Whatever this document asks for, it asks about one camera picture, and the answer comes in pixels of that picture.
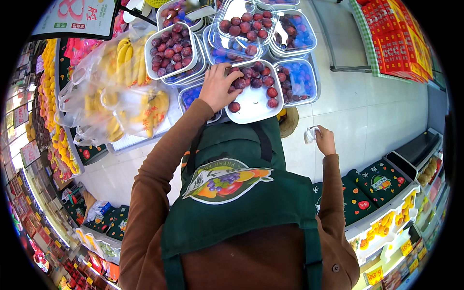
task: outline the plastic bag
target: plastic bag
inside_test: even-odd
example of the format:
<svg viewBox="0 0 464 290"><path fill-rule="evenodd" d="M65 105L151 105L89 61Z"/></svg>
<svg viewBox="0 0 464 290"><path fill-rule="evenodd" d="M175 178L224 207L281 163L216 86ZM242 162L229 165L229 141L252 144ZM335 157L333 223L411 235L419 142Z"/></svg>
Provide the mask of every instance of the plastic bag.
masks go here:
<svg viewBox="0 0 464 290"><path fill-rule="evenodd" d="M58 96L58 124L76 127L74 143L98 146L124 134L150 138L168 109L165 89L146 74L144 46L155 27L134 21L79 63Z"/></svg>

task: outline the brown shirt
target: brown shirt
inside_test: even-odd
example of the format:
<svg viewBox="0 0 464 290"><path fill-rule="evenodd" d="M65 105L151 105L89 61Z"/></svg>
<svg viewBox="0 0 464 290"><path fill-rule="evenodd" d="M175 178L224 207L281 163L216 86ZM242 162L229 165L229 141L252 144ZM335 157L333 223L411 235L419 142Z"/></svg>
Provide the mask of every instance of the brown shirt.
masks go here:
<svg viewBox="0 0 464 290"><path fill-rule="evenodd" d="M135 177L120 259L124 290L166 289L161 233L169 213L169 182L190 142L213 116L196 99L159 140ZM345 238L343 191L338 155L323 159L318 230L323 289L351 289L359 279L356 254ZM304 235L297 225L247 232L181 256L187 289L301 289Z"/></svg>

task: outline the person's right hand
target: person's right hand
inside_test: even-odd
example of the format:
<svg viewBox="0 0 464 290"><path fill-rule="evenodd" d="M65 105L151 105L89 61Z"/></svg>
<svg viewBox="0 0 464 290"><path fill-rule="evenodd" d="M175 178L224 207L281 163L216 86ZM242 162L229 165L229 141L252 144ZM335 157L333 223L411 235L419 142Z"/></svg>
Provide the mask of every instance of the person's right hand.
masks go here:
<svg viewBox="0 0 464 290"><path fill-rule="evenodd" d="M334 132L321 125L317 125L316 127L320 130L320 132L316 130L316 143L319 150L322 154L324 154L324 156L336 154Z"/></svg>
<svg viewBox="0 0 464 290"><path fill-rule="evenodd" d="M229 105L242 91L235 90L230 94L227 93L232 82L239 77L243 77L241 71L234 71L227 77L224 77L226 68L231 66L229 63L215 64L205 73L205 81L198 99L210 105L215 113Z"/></svg>

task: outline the stack of red boxes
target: stack of red boxes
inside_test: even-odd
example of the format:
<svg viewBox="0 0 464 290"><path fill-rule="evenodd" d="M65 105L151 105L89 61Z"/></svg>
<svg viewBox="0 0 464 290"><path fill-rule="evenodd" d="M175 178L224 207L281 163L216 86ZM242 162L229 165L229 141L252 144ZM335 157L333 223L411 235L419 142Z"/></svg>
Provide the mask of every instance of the stack of red boxes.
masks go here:
<svg viewBox="0 0 464 290"><path fill-rule="evenodd" d="M358 0L380 72L416 82L432 77L432 58L418 23L400 0Z"/></svg>

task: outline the yellow price tag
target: yellow price tag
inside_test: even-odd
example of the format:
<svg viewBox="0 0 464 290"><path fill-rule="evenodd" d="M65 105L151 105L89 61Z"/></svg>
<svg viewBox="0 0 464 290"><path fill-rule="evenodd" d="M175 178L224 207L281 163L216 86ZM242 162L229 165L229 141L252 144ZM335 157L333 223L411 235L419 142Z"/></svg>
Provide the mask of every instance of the yellow price tag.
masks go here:
<svg viewBox="0 0 464 290"><path fill-rule="evenodd" d="M419 261L415 259L411 266L409 266L409 274L411 274L419 266Z"/></svg>
<svg viewBox="0 0 464 290"><path fill-rule="evenodd" d="M401 246L401 252L403 253L403 256L409 255L409 253L412 251L412 244L411 240L407 240L402 246Z"/></svg>
<svg viewBox="0 0 464 290"><path fill-rule="evenodd" d="M370 271L369 273L366 274L367 276L367 281L371 285L376 285L378 282L383 280L383 270L382 266L379 266L378 268Z"/></svg>
<svg viewBox="0 0 464 290"><path fill-rule="evenodd" d="M420 252L417 254L419 261L422 260L422 258L425 256L426 253L427 253L427 249L423 247L422 250L420 250Z"/></svg>

